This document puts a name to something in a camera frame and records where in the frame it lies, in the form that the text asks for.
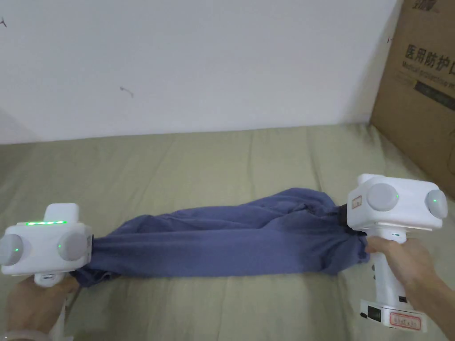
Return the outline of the person's right hand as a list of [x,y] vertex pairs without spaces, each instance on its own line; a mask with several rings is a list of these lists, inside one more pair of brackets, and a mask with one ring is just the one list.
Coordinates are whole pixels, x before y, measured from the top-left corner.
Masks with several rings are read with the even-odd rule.
[[366,251],[385,256],[394,276],[410,297],[441,282],[428,249],[418,239],[412,238],[400,244],[381,237],[368,237]]

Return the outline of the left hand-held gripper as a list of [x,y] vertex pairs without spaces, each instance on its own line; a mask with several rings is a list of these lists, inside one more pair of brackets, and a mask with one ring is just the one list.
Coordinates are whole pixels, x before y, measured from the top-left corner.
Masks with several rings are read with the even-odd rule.
[[[42,221],[20,222],[6,229],[0,241],[1,272],[20,281],[32,276],[41,287],[55,286],[90,262],[92,241],[91,228],[79,220],[77,204],[51,204]],[[64,336],[67,300],[50,341],[71,340]]]

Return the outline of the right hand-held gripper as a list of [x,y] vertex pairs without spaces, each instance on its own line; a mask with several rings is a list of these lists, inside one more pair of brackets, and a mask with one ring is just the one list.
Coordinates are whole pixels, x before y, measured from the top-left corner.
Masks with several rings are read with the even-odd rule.
[[[350,228],[400,244],[411,230],[440,229],[447,214],[447,198],[432,182],[362,174],[347,197]],[[385,256],[375,253],[372,260],[376,298],[361,301],[361,316],[395,329],[426,328],[427,317],[411,306]]]

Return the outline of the person's left hand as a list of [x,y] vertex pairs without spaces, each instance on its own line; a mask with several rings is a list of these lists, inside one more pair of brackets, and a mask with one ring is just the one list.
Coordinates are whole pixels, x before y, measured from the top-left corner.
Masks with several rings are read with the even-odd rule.
[[78,288],[73,277],[48,288],[38,286],[32,276],[15,284],[7,298],[6,330],[1,340],[49,341],[67,296]]

